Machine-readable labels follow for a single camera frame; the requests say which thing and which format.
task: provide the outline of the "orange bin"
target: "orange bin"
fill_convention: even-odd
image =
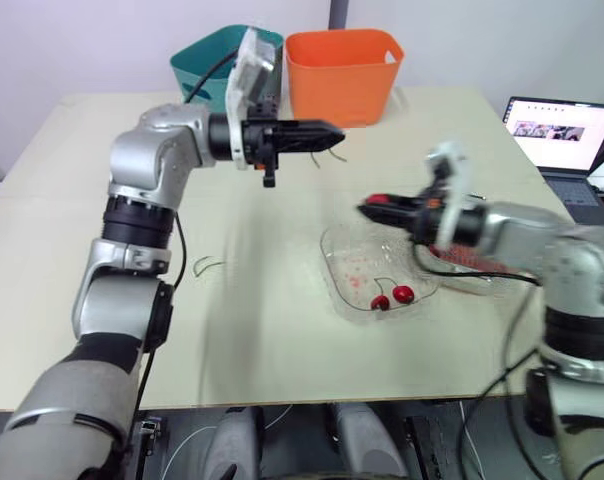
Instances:
[[[391,35],[374,29],[296,33],[286,51],[295,118],[340,127],[380,119],[404,58]]]

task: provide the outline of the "laptop screen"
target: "laptop screen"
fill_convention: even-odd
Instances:
[[[512,98],[504,124],[537,167],[589,170],[604,140],[604,105]]]

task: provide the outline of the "table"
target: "table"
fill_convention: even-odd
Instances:
[[[92,238],[100,233],[109,149],[145,110],[176,93],[65,97],[0,188],[0,410],[15,408],[41,372],[72,349],[70,314]],[[180,215],[186,278],[142,407],[395,399],[477,394],[499,368],[499,349],[522,286],[501,299],[441,288],[424,318],[352,323],[335,313],[319,239],[363,221],[373,192],[415,194],[426,153],[460,142],[473,189],[490,200],[546,207],[568,218],[476,91],[395,89],[382,120],[351,129],[328,153],[282,156],[277,188],[229,163],[191,175]],[[167,281],[180,263],[177,238]],[[226,264],[195,278],[195,259]],[[513,343],[541,332],[540,299]],[[522,373],[516,375],[521,389]]]

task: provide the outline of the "cherry stem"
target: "cherry stem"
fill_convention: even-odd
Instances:
[[[395,285],[396,287],[398,286],[397,282],[395,280],[393,280],[392,278],[389,278],[389,277],[374,278],[373,281],[375,283],[377,283],[378,287],[380,287],[380,294],[384,294],[384,288],[382,288],[382,284],[380,283],[380,280],[388,280],[389,282],[393,283],[393,285]]]

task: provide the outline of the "teal bin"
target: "teal bin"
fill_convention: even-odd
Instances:
[[[186,97],[209,68],[240,46],[247,28],[246,25],[229,25],[221,28],[171,57],[171,67],[175,72],[182,95]],[[279,104],[284,39],[277,33],[253,28],[258,32],[261,40],[267,41],[275,47],[275,66],[264,86],[261,99],[272,100]],[[232,66],[233,62],[229,61],[220,67],[202,85],[193,101],[197,99],[198,102],[205,103],[212,112],[224,113],[226,111],[224,94]]]

